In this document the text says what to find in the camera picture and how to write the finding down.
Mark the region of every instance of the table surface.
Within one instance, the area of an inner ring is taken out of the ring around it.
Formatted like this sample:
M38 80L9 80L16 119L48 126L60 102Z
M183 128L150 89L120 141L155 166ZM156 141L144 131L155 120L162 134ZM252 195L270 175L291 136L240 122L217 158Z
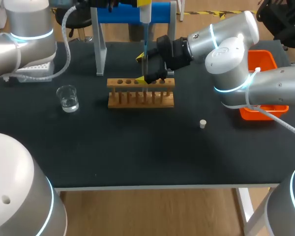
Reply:
M93 44L70 48L70 68L52 82L0 79L0 133L19 140L54 187L269 184L295 169L295 135L223 107L203 64L175 72L174 108L114 110L107 108L106 80L139 77L142 45L107 43L104 77L96 76ZM279 42L255 49L271 51L279 67L289 64ZM60 43L56 70L63 55ZM73 114L56 97L67 84L77 88L80 108ZM295 126L295 107L282 119Z

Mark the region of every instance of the wooden test tube rack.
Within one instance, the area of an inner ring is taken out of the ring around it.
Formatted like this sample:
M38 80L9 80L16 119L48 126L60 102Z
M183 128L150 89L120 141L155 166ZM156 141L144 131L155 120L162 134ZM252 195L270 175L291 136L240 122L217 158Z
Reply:
M166 108L174 107L173 89L175 79L158 79L155 83L142 85L135 79L107 79L107 87L112 89L109 93L109 108ZM136 91L122 92L118 89L127 88L160 88L166 91Z

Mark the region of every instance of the orange container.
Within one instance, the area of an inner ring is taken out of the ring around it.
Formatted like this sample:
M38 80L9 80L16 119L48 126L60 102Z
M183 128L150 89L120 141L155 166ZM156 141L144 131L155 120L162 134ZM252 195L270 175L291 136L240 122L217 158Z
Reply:
M277 65L271 52L266 50L250 50L248 52L248 69L249 71L255 71L255 68L260 67L261 71L276 69ZM289 106L286 105L262 105L261 109L280 117L282 114L289 110ZM240 108L240 115L245 120L272 120L266 115L250 110L249 108Z

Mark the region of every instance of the wooden floor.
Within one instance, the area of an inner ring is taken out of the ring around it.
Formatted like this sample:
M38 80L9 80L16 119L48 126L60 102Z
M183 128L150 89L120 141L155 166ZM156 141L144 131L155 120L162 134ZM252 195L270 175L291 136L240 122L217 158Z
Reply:
M186 0L185 11L257 10L259 0ZM185 15L177 22L177 38L211 23L213 15ZM261 40L273 36L258 23ZM56 38L62 41L54 21ZM9 31L9 25L3 31ZM129 41L128 26L104 26L106 41ZM166 34L166 25L156 25L154 38ZM92 36L91 27L86 35ZM295 61L295 49L288 54ZM257 208L267 188L249 189ZM231 189L127 190L68 192L64 197L68 236L239 236L242 225L237 199ZM259 234L268 235L266 230Z

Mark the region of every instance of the white cable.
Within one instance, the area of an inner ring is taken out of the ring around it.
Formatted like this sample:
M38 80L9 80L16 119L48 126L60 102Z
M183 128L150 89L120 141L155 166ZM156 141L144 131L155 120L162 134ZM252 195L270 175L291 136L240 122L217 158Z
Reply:
M16 59L16 64L15 64L15 68L13 70L13 72L15 72L17 69L19 69L20 65L21 65L21 60L22 60L22 55L21 55L21 49L20 49L20 45L18 44L18 42L15 40L15 38L12 37L12 35L10 35L9 33L5 33L2 32L0 33L1 35L5 35L7 36L9 39L11 39L11 41L14 43L16 51L17 51L17 59Z
M17 74L17 73L8 74L6 76L22 78L22 79L25 79L25 80L45 81L45 80L53 79L53 78L61 75L63 72L65 72L67 70L67 68L69 67L69 64L71 62L71 53L70 53L69 43L68 43L68 39L67 39L67 35L66 35L66 27L65 26L66 26L66 22L67 22L67 19L68 19L69 15L72 12L74 12L75 10L76 10L76 6L71 7L65 13L65 15L63 17L63 20L62 20L61 31L62 31L64 46L65 46L65 50L66 50L66 54L67 54L67 61L66 61L65 65L64 65L64 67L60 71L58 71L56 74L46 76L46 77L32 77L32 76L20 75L20 74Z
M251 110L255 110L255 111L258 111L268 117L270 117L271 119L275 120L276 122L278 122L279 124L281 124L282 126L284 126L285 128L287 128L288 130L292 131L293 133L295 133L295 128L289 124L287 124L286 122L282 121L280 118L276 117L275 115L263 110L260 108L260 106L251 106L250 103L249 103L249 87L250 87L250 84L247 86L246 88L246 93L245 93L245 98L246 98L246 103L247 103L247 107Z

